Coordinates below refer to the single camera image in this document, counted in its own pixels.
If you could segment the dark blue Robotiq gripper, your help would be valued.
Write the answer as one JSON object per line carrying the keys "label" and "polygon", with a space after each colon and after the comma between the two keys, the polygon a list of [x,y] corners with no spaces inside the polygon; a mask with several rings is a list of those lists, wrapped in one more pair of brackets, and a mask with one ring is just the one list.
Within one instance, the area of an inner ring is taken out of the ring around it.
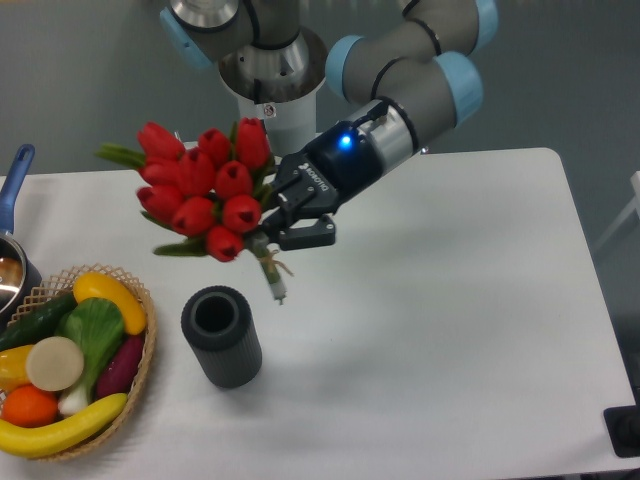
{"label": "dark blue Robotiq gripper", "polygon": [[[276,210],[260,226],[283,251],[334,245],[336,226],[328,214],[380,179],[380,159],[353,122],[340,121],[283,158],[271,154],[251,171],[253,185],[271,183]],[[292,226],[314,219],[308,226]]]}

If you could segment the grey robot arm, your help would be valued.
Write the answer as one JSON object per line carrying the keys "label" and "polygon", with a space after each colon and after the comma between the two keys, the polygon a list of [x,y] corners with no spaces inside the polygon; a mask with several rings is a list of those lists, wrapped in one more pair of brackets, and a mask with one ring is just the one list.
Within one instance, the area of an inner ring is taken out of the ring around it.
{"label": "grey robot arm", "polygon": [[331,245],[334,213],[473,115],[483,85],[470,55],[498,27],[492,1],[404,1],[384,36],[326,47],[290,1],[172,1],[160,14],[193,66],[216,65],[281,161],[249,249]]}

